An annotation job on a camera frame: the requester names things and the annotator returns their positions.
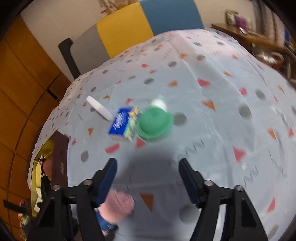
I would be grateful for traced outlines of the purple box on side table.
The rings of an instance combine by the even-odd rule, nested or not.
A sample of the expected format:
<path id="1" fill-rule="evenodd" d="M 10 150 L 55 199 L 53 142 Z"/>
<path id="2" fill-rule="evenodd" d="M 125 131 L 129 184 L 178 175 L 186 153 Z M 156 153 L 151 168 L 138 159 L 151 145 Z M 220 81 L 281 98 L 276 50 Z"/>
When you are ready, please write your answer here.
<path id="1" fill-rule="evenodd" d="M 236 27 L 241 27 L 244 29 L 249 29 L 250 28 L 250 19 L 249 18 L 245 18 L 243 16 L 239 16 L 239 15 L 235 15 L 235 25 Z"/>

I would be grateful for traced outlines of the green felt hat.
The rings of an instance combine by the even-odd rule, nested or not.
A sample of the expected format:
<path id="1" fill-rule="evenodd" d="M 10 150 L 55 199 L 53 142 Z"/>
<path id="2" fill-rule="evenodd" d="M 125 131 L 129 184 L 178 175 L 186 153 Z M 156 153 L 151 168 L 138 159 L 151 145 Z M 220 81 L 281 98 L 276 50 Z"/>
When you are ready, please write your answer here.
<path id="1" fill-rule="evenodd" d="M 169 133 L 173 126 L 174 117 L 161 108 L 150 107 L 137 121 L 137 134 L 145 140 L 162 138 Z"/>

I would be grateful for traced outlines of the grey yellow blue chair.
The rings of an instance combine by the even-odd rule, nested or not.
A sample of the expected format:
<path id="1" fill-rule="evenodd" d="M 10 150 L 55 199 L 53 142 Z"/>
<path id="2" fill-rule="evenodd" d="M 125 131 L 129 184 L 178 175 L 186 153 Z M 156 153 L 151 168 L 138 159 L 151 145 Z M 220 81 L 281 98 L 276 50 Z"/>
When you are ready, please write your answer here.
<path id="1" fill-rule="evenodd" d="M 73 78 L 78 78 L 158 34 L 203 27 L 193 0 L 139 1 L 106 16 L 76 40 L 63 40 L 58 48 Z"/>

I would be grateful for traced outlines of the small white bottle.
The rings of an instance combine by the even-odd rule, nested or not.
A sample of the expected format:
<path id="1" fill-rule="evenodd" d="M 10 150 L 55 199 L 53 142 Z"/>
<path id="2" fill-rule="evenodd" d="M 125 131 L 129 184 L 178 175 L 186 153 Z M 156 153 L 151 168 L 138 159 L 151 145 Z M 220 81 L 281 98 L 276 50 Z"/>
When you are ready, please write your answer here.
<path id="1" fill-rule="evenodd" d="M 155 98 L 155 99 L 153 99 L 151 101 L 150 106 L 153 107 L 153 108 L 162 109 L 165 112 L 167 112 L 167 110 L 168 110 L 168 107 L 166 105 L 166 102 L 163 99 L 161 99 L 161 98 Z"/>

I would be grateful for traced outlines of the patterned white tablecloth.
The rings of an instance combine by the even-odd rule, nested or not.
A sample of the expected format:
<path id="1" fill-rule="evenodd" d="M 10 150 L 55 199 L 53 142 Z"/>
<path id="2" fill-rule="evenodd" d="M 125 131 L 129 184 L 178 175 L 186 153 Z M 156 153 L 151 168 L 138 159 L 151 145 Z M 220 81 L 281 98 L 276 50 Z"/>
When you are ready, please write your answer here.
<path id="1" fill-rule="evenodd" d="M 112 114 L 160 98 L 174 124 L 158 140 L 114 140 L 88 96 Z M 199 211 L 178 172 L 182 158 L 219 186 L 242 186 L 269 240 L 295 216 L 295 89 L 226 35 L 171 31 L 118 54 L 68 87 L 33 157 L 55 131 L 70 140 L 70 186 L 117 160 L 113 186 L 135 200 L 117 240 L 190 239 Z"/>

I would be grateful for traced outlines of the blue tissue pack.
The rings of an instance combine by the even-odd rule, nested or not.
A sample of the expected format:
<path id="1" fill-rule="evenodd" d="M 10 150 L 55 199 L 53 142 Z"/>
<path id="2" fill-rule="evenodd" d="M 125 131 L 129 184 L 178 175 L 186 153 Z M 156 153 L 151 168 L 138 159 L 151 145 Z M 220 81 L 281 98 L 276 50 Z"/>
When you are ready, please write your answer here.
<path id="1" fill-rule="evenodd" d="M 134 139 L 137 121 L 142 115 L 137 106 L 119 108 L 108 130 L 114 140 L 130 141 Z"/>

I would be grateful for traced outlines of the wooden side table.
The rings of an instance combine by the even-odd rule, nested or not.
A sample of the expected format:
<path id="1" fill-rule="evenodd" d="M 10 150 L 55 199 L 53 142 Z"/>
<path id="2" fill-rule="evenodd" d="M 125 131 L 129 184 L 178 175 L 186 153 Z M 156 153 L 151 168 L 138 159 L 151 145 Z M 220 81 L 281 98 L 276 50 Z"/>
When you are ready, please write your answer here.
<path id="1" fill-rule="evenodd" d="M 240 40 L 240 41 L 245 41 L 255 45 L 261 45 L 267 48 L 274 49 L 276 51 L 287 51 L 287 52 L 293 53 L 293 51 L 291 51 L 291 48 L 285 45 L 280 45 L 272 39 L 269 39 L 264 36 L 259 36 L 258 34 L 255 34 L 255 35 L 252 35 L 250 33 L 244 34 L 239 28 L 232 25 L 212 24 L 212 28 L 214 28 L 215 30 L 224 32 L 229 36 L 237 39 L 238 41 Z"/>

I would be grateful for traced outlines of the white eraser block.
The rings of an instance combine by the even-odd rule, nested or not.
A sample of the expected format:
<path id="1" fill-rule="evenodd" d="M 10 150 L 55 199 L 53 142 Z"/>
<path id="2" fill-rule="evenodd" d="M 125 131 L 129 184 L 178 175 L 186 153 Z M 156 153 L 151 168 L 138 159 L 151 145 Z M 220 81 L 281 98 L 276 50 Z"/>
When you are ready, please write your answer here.
<path id="1" fill-rule="evenodd" d="M 88 96 L 86 101 L 107 121 L 113 120 L 113 115 L 108 111 L 101 103 L 99 103 L 95 98 Z"/>

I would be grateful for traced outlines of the pink knitted sock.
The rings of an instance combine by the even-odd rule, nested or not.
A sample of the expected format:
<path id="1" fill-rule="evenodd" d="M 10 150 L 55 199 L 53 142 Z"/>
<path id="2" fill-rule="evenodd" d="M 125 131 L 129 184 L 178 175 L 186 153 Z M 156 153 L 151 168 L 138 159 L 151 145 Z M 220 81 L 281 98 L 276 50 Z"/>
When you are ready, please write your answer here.
<path id="1" fill-rule="evenodd" d="M 132 214 L 135 202 L 127 193 L 111 189 L 99 206 L 100 216 L 108 223 L 117 224 Z"/>

